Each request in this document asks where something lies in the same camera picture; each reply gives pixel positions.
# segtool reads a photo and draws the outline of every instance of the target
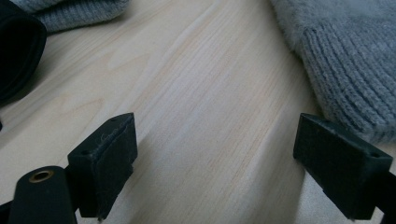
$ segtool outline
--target wooden table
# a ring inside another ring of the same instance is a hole
[[[127,112],[139,156],[104,223],[349,223],[291,156],[300,113],[319,109],[268,0],[134,0],[112,22],[50,36],[0,109],[0,203]]]

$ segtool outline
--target gray fabric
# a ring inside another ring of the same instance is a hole
[[[325,117],[396,142],[396,1],[272,0]]]
[[[33,14],[49,33],[109,21],[119,16],[129,0],[11,0]]]

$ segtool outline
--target fuzzy gray fabric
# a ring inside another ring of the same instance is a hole
[[[396,142],[396,1],[271,0],[325,117]]]
[[[42,21],[49,33],[109,21],[119,16],[129,0],[11,0]]]

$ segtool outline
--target table surface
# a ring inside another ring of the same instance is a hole
[[[319,108],[269,0],[134,0],[114,21],[50,36],[0,109],[0,203],[128,112],[139,156],[103,223],[350,222],[291,156],[300,113]]]

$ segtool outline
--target knit hat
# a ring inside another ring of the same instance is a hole
[[[396,1],[271,0],[325,117],[396,142]]]
[[[11,0],[42,21],[49,33],[109,21],[119,16],[129,0]]]

